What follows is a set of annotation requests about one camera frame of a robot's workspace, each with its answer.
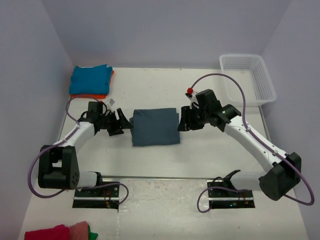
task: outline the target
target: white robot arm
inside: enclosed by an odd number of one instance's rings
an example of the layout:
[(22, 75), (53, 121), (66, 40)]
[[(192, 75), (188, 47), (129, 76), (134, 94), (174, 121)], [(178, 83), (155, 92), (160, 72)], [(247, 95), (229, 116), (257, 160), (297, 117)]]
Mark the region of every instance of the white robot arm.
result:
[[(282, 156), (301, 171), (301, 158), (296, 153), (289, 155), (276, 147), (249, 123), (246, 123), (249, 126), (246, 128), (241, 113), (230, 104), (222, 107), (212, 90), (207, 89), (186, 95), (191, 103), (190, 106), (181, 108), (179, 131), (199, 130), (205, 124), (218, 127), (251, 153), (264, 170), (261, 172), (234, 171), (227, 176), (227, 179), (224, 178), (229, 186), (231, 183), (236, 190), (260, 190), (276, 201), (300, 182), (300, 177), (276, 156), (276, 154)], [(258, 136), (274, 152), (270, 152), (254, 139), (249, 131)]]
[[(90, 101), (76, 126), (66, 135), (63, 144), (56, 142), (50, 150), (39, 157), (38, 185), (40, 188), (73, 190), (76, 188), (95, 187), (102, 184), (100, 172), (79, 171), (77, 151), (100, 130), (107, 130), (109, 136), (123, 134), (123, 129), (133, 126), (124, 116), (121, 108), (116, 113), (108, 106), (103, 113), (105, 104)], [(51, 146), (44, 145), (41, 152)]]

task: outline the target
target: gray folded towel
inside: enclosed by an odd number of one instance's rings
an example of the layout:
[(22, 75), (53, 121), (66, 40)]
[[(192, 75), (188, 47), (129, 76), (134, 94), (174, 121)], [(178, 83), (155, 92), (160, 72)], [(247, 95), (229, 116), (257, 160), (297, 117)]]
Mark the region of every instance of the gray folded towel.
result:
[(180, 143), (179, 114), (176, 108), (136, 109), (130, 118), (134, 147)]

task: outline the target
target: white plastic basket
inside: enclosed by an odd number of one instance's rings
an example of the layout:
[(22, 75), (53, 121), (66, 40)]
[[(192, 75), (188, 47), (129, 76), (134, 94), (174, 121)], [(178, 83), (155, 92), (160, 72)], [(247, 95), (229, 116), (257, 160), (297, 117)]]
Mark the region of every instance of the white plastic basket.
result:
[[(220, 56), (222, 73), (234, 78), (243, 89), (247, 106), (261, 106), (277, 98), (266, 64), (259, 55), (227, 54)], [(242, 106), (238, 87), (229, 79), (223, 80), (227, 97), (232, 104)]]

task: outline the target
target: white wall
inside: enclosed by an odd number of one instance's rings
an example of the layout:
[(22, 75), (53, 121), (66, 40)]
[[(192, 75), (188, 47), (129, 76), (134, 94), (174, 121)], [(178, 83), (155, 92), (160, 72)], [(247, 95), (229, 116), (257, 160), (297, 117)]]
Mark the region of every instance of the white wall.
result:
[[(310, 239), (320, 236), (320, 1), (293, 0), (263, 51), (277, 100), (263, 108), (272, 141), (302, 157), (316, 202), (300, 206)], [(295, 188), (309, 201), (303, 183)]]
[(58, 137), (72, 69), (39, 0), (0, 1), (1, 239), (19, 235), (31, 196), (28, 168)]
[(218, 68), (261, 54), (290, 0), (42, 0), (76, 65)]

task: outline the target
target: stack of folded clothes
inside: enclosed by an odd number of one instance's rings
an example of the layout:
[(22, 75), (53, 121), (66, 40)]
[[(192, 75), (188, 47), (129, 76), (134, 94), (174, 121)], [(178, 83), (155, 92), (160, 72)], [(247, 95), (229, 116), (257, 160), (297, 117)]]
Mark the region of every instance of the stack of folded clothes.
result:
[(94, 67), (76, 66), (71, 76), (70, 96), (89, 95), (97, 99), (106, 98), (113, 73), (112, 67), (106, 64)]

